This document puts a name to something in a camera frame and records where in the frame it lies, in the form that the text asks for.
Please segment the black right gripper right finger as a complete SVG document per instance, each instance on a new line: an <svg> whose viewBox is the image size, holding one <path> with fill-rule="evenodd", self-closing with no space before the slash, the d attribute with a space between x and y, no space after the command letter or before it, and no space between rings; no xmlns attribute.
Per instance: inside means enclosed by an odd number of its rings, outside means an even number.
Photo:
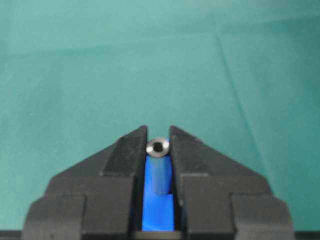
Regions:
<svg viewBox="0 0 320 240"><path fill-rule="evenodd" d="M293 240L287 204L258 172L171 126L175 226L186 240Z"/></svg>

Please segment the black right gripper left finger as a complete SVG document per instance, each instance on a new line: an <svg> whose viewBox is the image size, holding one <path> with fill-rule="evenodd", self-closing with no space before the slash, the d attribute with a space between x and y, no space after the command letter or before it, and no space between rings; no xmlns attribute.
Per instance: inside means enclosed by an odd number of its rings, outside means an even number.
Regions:
<svg viewBox="0 0 320 240"><path fill-rule="evenodd" d="M126 240L142 228L148 129L51 178L29 208L24 240Z"/></svg>

